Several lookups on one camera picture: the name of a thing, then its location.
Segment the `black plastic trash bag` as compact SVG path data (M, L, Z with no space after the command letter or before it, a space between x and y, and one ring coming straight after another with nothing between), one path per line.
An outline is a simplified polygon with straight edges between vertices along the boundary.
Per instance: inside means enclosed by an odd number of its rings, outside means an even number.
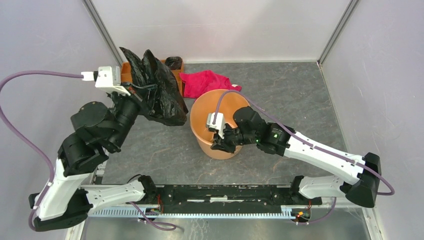
M132 83L126 86L141 99L140 114L165 126L183 126L189 111L170 68L149 49L142 57L124 47L120 50L130 65Z

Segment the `orange plastic trash bin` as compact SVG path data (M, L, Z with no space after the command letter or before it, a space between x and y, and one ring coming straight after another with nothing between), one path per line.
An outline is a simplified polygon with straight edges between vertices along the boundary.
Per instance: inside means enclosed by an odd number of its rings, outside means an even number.
M190 110L190 127L196 137L200 149L208 157L216 160L227 160L237 155L242 149L241 146L235 148L234 153L211 149L213 143L213 132L210 132L206 126L208 115L216 110L218 101L225 89L211 90L197 98ZM249 106L248 101L238 93L229 92L221 101L219 112L223 113L225 122L232 128L237 124L233 120L236 110Z

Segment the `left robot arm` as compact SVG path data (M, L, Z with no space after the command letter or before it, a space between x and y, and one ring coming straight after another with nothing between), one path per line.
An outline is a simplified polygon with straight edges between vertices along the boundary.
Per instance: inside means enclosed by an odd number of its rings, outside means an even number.
M70 119L74 132L59 147L53 180L29 201L36 217L29 222L36 232L66 229L82 223L89 214L124 203L153 203L158 195L150 176L141 175L126 184L100 190L82 188L82 182L109 154L121 151L139 115L149 111L147 98L154 95L155 84L144 87L124 85L128 94L109 94L113 107L92 101L83 105Z

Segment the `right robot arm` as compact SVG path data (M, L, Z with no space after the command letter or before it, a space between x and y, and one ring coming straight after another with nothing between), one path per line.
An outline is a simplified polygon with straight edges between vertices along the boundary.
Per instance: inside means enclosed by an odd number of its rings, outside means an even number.
M288 191L293 203L345 197L360 207L375 207L381 176L377 154L368 152L362 156L337 150L288 126L266 122L250 106L236 110L232 118L236 127L231 127L221 112L208 114L206 127L213 133L211 149L234 153L237 146L254 144L264 153L301 160L330 173L295 177Z

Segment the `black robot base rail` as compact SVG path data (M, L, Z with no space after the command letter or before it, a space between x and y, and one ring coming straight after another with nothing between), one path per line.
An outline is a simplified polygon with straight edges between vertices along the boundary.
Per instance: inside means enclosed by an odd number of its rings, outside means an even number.
M137 177L145 188L140 205L159 207L162 214L271 214L281 206L319 206L321 197L308 199L288 185L154 184L148 175Z

